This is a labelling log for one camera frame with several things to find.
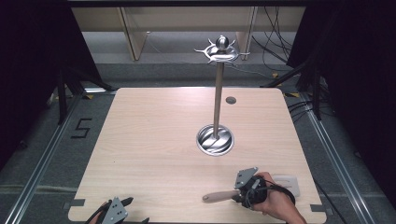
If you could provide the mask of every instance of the human hand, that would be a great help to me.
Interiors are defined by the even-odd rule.
[[[274,179],[267,172],[258,173],[258,176],[265,180],[275,183]],[[297,210],[291,199],[285,194],[277,190],[268,189],[267,199],[263,203],[256,203],[252,206],[254,211],[260,211],[263,215],[270,215],[277,219],[284,220],[289,224],[306,223],[303,216]]]

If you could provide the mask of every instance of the floor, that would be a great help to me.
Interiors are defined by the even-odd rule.
[[[130,58],[123,33],[84,33],[98,70],[104,82],[115,87],[163,87],[163,86],[214,86],[215,67],[208,59],[193,49],[204,49],[210,38],[219,35],[234,40],[234,33],[148,33],[148,38],[137,62]],[[294,33],[282,36],[292,44]],[[264,33],[255,33],[258,42],[266,43]],[[286,58],[283,49],[269,44],[269,49]],[[288,70],[281,60],[252,42],[247,61],[236,60],[235,66],[227,66],[224,86],[258,88],[275,76]],[[298,76],[278,86],[288,96],[290,115],[303,146],[312,176],[318,182],[318,193],[328,215],[326,223],[395,223],[396,211],[389,204],[379,186],[371,177],[355,148],[348,139],[342,124],[332,111],[329,98],[324,95],[320,104],[322,121],[316,121],[310,111],[309,92],[297,92],[294,84]],[[26,136],[25,148],[20,148],[0,173],[0,220],[6,220],[14,204],[25,200],[20,223],[71,223],[68,208],[74,199],[85,167],[91,156],[97,136],[101,131],[114,93],[93,93],[90,97],[72,97],[70,116],[64,126],[58,126],[57,100],[43,111],[35,126]],[[319,137],[322,125],[328,139]],[[85,131],[77,127],[89,128]],[[332,150],[341,161],[344,172],[332,159]],[[37,172],[37,164],[48,155],[43,170]],[[33,193],[21,198],[24,189],[36,178]],[[358,194],[351,195],[350,189]],[[366,213],[359,211],[354,201],[362,199]]]

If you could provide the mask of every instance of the black tape marking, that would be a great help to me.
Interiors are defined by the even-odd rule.
[[[87,137],[87,134],[88,134],[88,132],[90,131],[90,128],[80,128],[80,127],[79,127],[79,125],[81,124],[81,122],[84,121],[84,120],[92,120],[92,119],[80,119],[80,120],[78,121],[76,130],[85,130],[84,135],[82,135],[82,136],[73,135],[71,138],[86,138],[86,137]]]

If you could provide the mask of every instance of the wooden tabletop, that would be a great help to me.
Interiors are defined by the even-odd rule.
[[[69,218],[87,220],[106,200],[134,197],[125,221],[171,223],[277,223],[232,200],[203,203],[207,193],[232,190],[239,170],[257,166],[272,175],[297,176],[296,205],[308,223],[324,213],[285,100],[278,89],[224,88],[220,124],[234,136],[220,157],[196,145],[213,123],[214,88],[120,89],[108,112]],[[236,104],[225,98],[232,96]]]

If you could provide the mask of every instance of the reflective silver base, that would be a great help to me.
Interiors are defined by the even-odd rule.
[[[231,131],[219,125],[219,138],[213,136],[213,124],[202,128],[197,134],[197,145],[205,154],[210,156],[222,156],[233,148],[233,134]]]

